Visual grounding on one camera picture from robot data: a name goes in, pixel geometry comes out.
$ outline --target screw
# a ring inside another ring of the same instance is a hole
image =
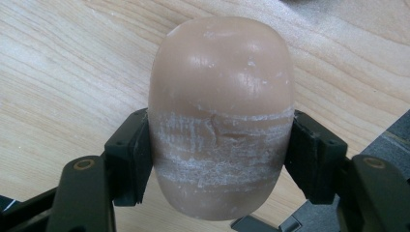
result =
[[[374,167],[374,168],[385,168],[386,164],[380,160],[380,159],[376,159],[376,158],[364,158],[363,161],[365,163],[367,163],[367,165]]]
[[[82,171],[88,169],[94,165],[94,161],[92,159],[82,159],[75,163],[74,169],[78,171]]]

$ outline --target wood grain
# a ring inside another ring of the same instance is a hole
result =
[[[0,1],[0,194],[26,200],[55,187],[68,161],[100,154],[147,106],[162,38],[202,16],[278,30],[295,65],[296,107],[358,154],[410,108],[409,13],[409,0]],[[303,202],[283,171],[255,214],[279,225]],[[144,204],[116,216],[119,231],[230,231],[230,221],[176,213],[155,175]]]

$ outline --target light wooden surface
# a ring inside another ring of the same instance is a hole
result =
[[[296,107],[349,144],[349,156],[410,108],[409,0],[0,1],[0,194],[26,200],[70,160],[99,155],[147,106],[162,38],[195,17],[271,25],[295,64]],[[304,198],[286,172],[255,214],[279,225]],[[180,215],[155,175],[144,203],[116,209],[119,231],[230,231]]]

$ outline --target wooden table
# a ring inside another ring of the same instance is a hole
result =
[[[296,108],[349,144],[366,145],[410,108],[409,0],[0,1],[0,194],[26,200],[63,166],[99,155],[147,106],[162,38],[195,17],[239,15],[271,25],[295,64]],[[283,171],[254,214],[279,225],[303,202]],[[155,174],[144,203],[116,208],[119,231],[230,231],[185,217]]]

